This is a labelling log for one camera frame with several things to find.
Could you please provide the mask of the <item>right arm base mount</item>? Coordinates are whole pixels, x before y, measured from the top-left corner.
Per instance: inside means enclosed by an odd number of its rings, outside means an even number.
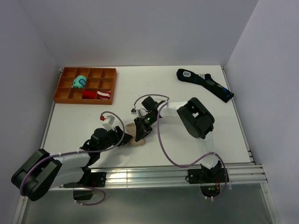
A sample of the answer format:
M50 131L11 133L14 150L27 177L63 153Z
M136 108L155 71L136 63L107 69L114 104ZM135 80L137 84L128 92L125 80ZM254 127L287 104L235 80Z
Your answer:
M185 180L189 184L204 184L200 187L201 193L206 197L215 197L221 193L221 183L228 182L229 178L226 175L224 168L220 168L216 174L212 174L207 169L189 169Z

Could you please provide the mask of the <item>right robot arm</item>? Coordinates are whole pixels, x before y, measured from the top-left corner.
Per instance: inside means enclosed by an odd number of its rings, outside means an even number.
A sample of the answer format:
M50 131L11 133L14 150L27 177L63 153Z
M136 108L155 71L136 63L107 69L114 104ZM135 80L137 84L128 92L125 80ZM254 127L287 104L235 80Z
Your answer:
M173 165L180 168L188 168L200 163L203 179L212 182L218 177L221 169L221 161L214 152L213 129L215 119L205 106L197 99L191 98L183 102L168 102L169 98L160 102L155 101L151 94L143 96L142 105L146 115L134 119L136 126L135 141L145 138L152 131L152 125L157 123L157 134L160 147L166 158ZM160 134L160 119L165 117L179 118L187 132L198 140L202 147L203 156L187 165L176 164L167 154L163 147Z

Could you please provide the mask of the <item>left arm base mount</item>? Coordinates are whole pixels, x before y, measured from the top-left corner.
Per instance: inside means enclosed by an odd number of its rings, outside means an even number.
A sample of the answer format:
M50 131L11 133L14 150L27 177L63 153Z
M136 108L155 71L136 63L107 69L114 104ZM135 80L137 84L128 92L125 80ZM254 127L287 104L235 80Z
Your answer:
M79 182L71 182L64 184L64 188L85 188L87 190L74 190L73 198L77 201L88 201L92 198L94 191L90 188L104 187L106 183L106 172L90 172L84 174Z

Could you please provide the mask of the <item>beige sock with red toe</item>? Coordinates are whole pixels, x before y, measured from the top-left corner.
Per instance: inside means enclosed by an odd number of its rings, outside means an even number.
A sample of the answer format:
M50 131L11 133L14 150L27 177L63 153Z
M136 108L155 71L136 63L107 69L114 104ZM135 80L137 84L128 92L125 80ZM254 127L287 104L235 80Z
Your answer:
M130 146L132 147L138 147L145 144L145 140L141 139L139 141L136 141L136 125L135 123L129 123L125 125L125 129L127 131L127 134L132 136L132 139L129 141Z

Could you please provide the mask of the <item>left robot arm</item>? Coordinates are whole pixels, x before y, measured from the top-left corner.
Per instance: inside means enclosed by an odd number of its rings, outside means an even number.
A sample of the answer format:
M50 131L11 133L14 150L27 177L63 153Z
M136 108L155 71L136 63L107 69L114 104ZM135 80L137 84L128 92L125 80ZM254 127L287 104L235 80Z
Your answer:
M39 200L49 189L60 185L103 187L106 174L92 174L90 166L100 158L101 152L126 145L132 138L119 126L109 131L98 128L76 152L54 156L39 149L12 175L11 183L31 201Z

